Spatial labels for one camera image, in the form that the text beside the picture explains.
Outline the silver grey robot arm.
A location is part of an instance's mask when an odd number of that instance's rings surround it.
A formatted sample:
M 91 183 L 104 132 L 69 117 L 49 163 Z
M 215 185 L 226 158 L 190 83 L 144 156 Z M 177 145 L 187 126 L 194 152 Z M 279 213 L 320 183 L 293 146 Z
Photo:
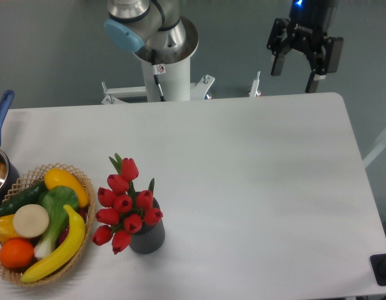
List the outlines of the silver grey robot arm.
M 327 34 L 337 5 L 337 1 L 292 1 L 289 17 L 277 18 L 268 38 L 273 76 L 281 75 L 291 50 L 304 54 L 310 64 L 306 93 L 314 93 L 319 80 L 337 72 L 343 38 Z M 108 37 L 140 59 L 151 72 L 146 88 L 158 88 L 163 97 L 165 83 L 159 76 L 174 64 L 189 65 L 199 43 L 196 27 L 180 15 L 179 1 L 108 1 L 107 10 L 104 30 Z

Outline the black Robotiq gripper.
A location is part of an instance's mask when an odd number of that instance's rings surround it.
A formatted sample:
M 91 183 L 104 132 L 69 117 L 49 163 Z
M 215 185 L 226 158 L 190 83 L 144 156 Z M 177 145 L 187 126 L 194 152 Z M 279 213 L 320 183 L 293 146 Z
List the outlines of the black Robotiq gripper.
M 293 1 L 289 19 L 274 20 L 267 42 L 273 58 L 272 76 L 281 75 L 285 56 L 291 50 L 306 55 L 310 63 L 306 93 L 315 93 L 320 80 L 337 72 L 343 38 L 327 33 L 336 10 L 336 1 Z

